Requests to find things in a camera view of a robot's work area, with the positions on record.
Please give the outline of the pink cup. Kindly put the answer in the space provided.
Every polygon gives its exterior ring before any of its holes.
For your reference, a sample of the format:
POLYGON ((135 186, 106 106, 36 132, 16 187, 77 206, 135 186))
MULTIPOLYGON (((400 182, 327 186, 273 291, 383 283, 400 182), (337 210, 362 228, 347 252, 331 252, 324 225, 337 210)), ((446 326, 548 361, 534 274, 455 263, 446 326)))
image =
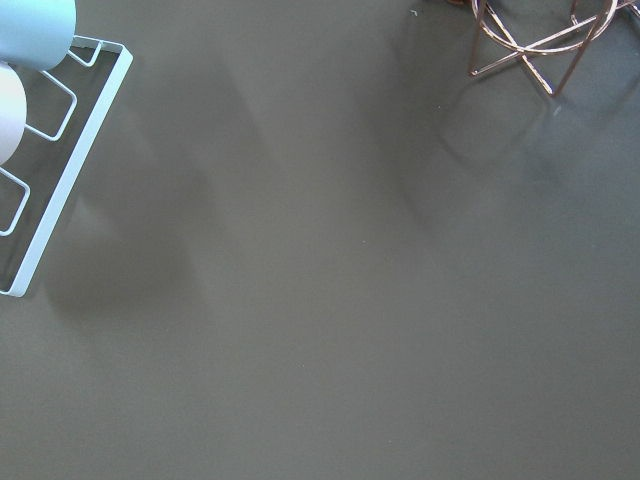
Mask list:
POLYGON ((24 134, 27 114, 23 83, 14 69, 1 63, 1 163, 16 151, 24 134))

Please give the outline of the light blue cup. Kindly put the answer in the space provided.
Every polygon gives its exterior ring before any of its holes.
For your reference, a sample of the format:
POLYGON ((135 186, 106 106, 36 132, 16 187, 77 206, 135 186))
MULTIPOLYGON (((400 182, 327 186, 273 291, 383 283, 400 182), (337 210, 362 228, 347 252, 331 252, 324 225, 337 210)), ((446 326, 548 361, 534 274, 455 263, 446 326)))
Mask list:
POLYGON ((76 29, 76 2, 3 0, 1 60, 49 70, 66 56, 76 29))

